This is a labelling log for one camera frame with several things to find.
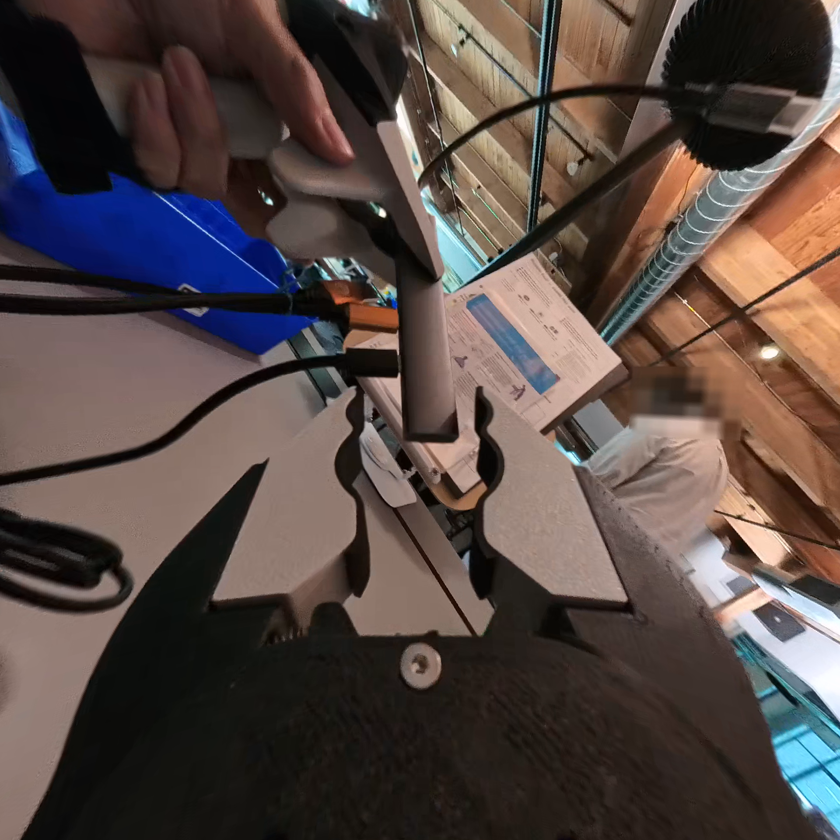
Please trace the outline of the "silver ventilation duct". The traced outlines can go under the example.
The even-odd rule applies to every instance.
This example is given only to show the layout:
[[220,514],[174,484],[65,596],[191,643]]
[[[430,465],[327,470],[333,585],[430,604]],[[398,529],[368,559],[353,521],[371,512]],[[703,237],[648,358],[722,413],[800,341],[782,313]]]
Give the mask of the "silver ventilation duct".
[[821,107],[802,134],[765,163],[710,178],[611,311],[601,337],[614,345],[695,265],[838,117],[838,99]]

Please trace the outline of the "instruction sheet on wooden stand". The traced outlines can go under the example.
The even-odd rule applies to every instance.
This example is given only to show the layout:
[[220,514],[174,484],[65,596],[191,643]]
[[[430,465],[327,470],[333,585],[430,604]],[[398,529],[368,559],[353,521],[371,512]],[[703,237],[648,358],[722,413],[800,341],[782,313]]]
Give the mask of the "instruction sheet on wooden stand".
[[446,309],[458,418],[453,444],[405,438],[399,379],[363,379],[361,388],[436,498],[466,510],[483,487],[476,389],[495,393],[547,435],[620,385],[627,368],[535,256],[458,289]]

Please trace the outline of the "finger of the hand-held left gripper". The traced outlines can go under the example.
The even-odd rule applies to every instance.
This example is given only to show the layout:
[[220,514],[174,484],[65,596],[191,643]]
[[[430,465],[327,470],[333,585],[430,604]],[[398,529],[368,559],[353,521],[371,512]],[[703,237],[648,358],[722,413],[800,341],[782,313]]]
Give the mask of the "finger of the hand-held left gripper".
[[430,270],[435,281],[440,281],[445,266],[435,222],[424,205],[396,120],[385,119],[371,126],[322,58],[313,62],[333,116],[353,147],[356,161],[371,174],[376,186],[385,189],[384,197],[377,202],[383,205],[415,257]]

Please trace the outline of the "blue plastic bin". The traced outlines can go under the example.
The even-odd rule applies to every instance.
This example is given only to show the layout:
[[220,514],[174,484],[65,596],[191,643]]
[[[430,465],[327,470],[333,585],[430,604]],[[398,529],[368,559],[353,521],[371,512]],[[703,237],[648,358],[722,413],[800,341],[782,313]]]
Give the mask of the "blue plastic bin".
[[10,239],[74,269],[203,293],[298,291],[293,268],[247,235],[221,203],[151,192],[120,175],[112,189],[57,192],[24,122],[1,105],[1,218]]

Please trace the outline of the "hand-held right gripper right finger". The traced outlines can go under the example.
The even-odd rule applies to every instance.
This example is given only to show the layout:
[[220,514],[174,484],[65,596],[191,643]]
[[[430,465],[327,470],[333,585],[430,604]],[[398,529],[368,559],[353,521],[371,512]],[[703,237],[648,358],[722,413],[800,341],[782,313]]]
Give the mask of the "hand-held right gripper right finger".
[[494,392],[476,389],[469,579],[480,600],[623,611],[629,598],[573,463]]

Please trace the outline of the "grey usb hub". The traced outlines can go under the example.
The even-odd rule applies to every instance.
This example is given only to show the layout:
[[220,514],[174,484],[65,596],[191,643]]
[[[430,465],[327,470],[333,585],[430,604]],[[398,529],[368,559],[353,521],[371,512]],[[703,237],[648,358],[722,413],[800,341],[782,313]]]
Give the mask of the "grey usb hub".
[[453,444],[459,425],[444,289],[410,250],[394,263],[403,436]]

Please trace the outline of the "person's left hand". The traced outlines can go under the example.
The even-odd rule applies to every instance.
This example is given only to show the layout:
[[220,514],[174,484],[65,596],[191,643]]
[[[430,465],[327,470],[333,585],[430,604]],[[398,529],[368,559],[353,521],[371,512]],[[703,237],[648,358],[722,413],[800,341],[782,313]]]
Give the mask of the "person's left hand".
[[354,152],[321,81],[276,2],[32,1],[68,27],[83,53],[157,71],[130,96],[130,138],[146,179],[210,200],[227,193],[228,142],[209,77],[249,78],[291,136],[335,165]]

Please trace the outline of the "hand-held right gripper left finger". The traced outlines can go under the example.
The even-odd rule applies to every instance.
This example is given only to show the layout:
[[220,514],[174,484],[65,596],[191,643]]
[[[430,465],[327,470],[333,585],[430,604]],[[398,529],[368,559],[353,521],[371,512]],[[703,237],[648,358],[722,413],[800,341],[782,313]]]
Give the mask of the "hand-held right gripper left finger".
[[317,606],[361,597],[371,578],[360,435],[351,387],[270,457],[213,595],[220,608],[278,607],[309,624]]

